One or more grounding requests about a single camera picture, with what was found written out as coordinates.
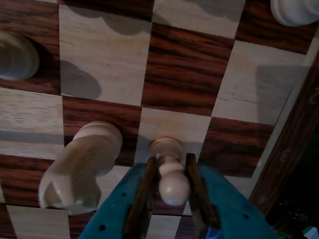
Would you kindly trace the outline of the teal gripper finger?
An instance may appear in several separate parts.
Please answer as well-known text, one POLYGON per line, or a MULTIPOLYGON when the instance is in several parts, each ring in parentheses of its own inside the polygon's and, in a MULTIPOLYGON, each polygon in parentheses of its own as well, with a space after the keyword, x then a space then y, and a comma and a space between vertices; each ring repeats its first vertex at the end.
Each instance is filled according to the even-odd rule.
POLYGON ((82 239, 145 239, 152 215, 157 159, 133 166, 81 233, 82 239))
POLYGON ((186 156, 189 205, 199 239, 275 239, 265 217, 223 175, 186 156))

